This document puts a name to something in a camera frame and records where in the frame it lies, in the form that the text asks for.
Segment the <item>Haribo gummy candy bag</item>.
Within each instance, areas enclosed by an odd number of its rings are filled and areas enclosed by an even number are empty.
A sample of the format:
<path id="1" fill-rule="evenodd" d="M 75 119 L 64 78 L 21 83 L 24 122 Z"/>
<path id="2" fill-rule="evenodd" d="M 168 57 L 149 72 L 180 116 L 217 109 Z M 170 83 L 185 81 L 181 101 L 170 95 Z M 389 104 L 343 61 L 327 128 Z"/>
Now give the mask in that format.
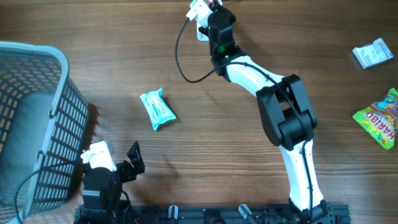
<path id="1" fill-rule="evenodd" d="M 359 110 L 353 119 L 384 149 L 391 149 L 397 134 L 397 90 L 391 88 L 382 100 Z"/>

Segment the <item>teal tissue packet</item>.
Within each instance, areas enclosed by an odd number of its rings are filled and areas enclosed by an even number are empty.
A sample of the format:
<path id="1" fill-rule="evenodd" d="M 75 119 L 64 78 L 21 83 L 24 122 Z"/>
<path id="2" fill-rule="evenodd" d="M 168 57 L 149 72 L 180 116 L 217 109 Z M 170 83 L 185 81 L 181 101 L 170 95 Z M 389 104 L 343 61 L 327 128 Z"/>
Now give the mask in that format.
<path id="1" fill-rule="evenodd" d="M 163 89 L 159 88 L 158 90 L 143 93 L 140 96 L 149 114 L 154 131 L 157 131 L 160 125 L 177 118 L 162 99 L 162 94 Z"/>

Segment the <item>white blue paper box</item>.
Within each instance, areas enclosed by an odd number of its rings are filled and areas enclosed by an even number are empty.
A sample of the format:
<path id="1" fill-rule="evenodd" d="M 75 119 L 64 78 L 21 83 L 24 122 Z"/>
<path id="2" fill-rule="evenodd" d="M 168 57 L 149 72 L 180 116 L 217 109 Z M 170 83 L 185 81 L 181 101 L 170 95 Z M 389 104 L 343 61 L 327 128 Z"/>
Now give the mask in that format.
<path id="1" fill-rule="evenodd" d="M 364 69 L 384 63 L 394 57 L 382 38 L 365 46 L 355 47 L 353 53 Z"/>

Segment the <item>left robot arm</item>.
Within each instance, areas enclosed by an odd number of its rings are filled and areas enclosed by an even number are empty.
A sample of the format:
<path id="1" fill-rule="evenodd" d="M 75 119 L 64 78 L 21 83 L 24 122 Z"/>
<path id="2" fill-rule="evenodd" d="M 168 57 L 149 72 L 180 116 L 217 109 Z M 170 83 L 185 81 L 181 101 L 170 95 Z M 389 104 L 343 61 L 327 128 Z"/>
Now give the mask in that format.
<path id="1" fill-rule="evenodd" d="M 145 172 L 139 143 L 127 152 L 128 161 L 115 164 L 109 140 L 90 145 L 80 157 L 88 167 L 83 176 L 83 205 L 75 210 L 75 223 L 140 223 L 123 184 Z"/>

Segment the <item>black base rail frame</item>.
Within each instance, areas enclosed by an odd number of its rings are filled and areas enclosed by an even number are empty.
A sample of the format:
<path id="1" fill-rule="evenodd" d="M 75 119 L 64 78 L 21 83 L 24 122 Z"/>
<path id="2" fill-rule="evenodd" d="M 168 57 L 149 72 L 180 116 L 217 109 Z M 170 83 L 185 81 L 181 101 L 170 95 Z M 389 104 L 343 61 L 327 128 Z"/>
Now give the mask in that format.
<path id="1" fill-rule="evenodd" d="M 116 213 L 76 209 L 74 223 L 300 223 L 287 204 L 239 207 L 169 207 L 123 205 Z"/>

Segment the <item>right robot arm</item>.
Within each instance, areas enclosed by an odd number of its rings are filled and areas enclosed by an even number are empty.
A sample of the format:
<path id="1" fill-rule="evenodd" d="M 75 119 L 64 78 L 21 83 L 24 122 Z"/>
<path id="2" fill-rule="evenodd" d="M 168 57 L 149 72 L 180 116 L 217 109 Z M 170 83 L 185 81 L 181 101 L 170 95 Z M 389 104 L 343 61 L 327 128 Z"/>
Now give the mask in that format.
<path id="1" fill-rule="evenodd" d="M 292 222 L 334 223 L 333 209 L 317 184 L 312 155 L 317 118 L 303 81 L 297 75 L 273 74 L 254 63 L 235 44 L 235 15 L 223 6 L 212 6 L 210 11 L 201 32 L 209 38 L 214 71 L 256 97 L 264 132 L 284 159 Z"/>

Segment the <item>white barcode scanner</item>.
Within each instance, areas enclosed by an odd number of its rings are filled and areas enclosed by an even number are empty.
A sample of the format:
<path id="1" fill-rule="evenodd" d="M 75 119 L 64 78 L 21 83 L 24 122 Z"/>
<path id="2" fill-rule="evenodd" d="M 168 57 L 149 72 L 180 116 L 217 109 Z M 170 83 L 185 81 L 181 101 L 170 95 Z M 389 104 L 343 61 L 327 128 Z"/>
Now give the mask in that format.
<path id="1" fill-rule="evenodd" d="M 201 42 L 208 42 L 208 37 L 200 32 L 201 24 L 197 22 L 197 39 Z"/>

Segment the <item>grey plastic mesh basket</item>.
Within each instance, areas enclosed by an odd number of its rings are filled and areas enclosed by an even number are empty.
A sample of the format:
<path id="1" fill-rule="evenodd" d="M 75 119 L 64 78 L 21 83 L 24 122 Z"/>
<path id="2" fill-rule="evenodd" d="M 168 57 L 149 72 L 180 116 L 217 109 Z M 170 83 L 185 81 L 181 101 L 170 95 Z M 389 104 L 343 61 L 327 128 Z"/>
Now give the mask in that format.
<path id="1" fill-rule="evenodd" d="M 1 42 L 2 223 L 69 199 L 88 118 L 62 51 Z"/>

